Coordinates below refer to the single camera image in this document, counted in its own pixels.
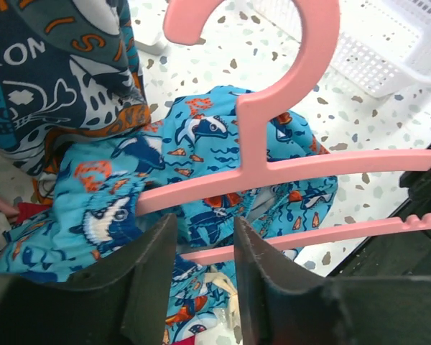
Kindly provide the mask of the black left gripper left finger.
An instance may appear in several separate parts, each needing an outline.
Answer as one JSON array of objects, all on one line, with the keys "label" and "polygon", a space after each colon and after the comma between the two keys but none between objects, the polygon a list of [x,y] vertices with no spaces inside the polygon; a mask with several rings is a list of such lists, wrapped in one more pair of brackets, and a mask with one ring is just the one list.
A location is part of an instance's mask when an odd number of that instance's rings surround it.
[{"label": "black left gripper left finger", "polygon": [[168,214],[67,282],[0,274],[0,344],[161,344],[176,243]]}]

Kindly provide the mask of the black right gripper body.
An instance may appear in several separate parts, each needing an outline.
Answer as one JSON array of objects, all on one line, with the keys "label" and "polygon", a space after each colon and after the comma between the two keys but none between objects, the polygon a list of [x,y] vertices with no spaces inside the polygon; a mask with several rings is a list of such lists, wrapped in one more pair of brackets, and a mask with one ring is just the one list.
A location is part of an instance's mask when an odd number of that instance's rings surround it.
[{"label": "black right gripper body", "polygon": [[431,168],[403,173],[399,186],[408,196],[389,220],[400,228],[364,239],[331,276],[431,275]]}]

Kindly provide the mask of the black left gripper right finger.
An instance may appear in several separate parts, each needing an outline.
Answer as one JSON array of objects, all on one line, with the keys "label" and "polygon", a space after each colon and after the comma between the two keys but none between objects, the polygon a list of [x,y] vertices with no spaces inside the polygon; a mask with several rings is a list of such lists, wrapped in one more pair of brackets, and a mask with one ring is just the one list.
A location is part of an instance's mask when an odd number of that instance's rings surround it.
[{"label": "black left gripper right finger", "polygon": [[431,276],[324,278],[244,218],[234,259],[245,344],[431,344]]}]

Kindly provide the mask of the blue shark print shorts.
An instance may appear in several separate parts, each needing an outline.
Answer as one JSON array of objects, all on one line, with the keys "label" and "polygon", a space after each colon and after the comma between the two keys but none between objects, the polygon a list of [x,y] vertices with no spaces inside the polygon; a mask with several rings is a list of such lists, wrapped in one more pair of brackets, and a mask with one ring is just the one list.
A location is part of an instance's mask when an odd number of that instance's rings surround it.
[{"label": "blue shark print shorts", "polygon": [[233,243],[235,221],[262,237],[317,229],[338,189],[335,176],[256,185],[221,183],[210,195],[151,190],[241,163],[235,103],[247,90],[219,86],[177,98],[165,118],[131,134],[74,144],[53,204],[20,208],[0,251],[0,344],[171,344],[217,323],[237,304],[233,262],[197,264],[192,250]]}]

